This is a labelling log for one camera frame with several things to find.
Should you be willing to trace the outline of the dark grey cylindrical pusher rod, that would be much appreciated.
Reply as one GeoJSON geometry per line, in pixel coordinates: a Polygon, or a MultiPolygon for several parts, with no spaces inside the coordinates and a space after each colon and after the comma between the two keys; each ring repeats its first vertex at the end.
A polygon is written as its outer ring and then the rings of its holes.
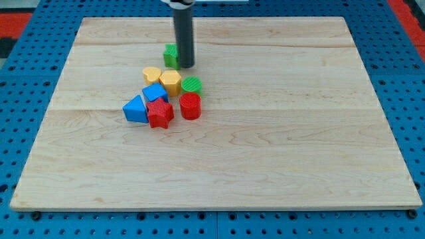
{"type": "Polygon", "coordinates": [[[179,64],[181,68],[191,68],[195,65],[193,4],[173,3],[172,8],[179,64]]]}

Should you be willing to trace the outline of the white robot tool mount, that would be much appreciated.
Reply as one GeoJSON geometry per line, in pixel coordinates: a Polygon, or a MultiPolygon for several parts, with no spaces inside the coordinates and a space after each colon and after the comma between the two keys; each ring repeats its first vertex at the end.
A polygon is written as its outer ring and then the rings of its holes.
{"type": "Polygon", "coordinates": [[[170,7],[191,7],[195,0],[161,0],[170,7]]]}

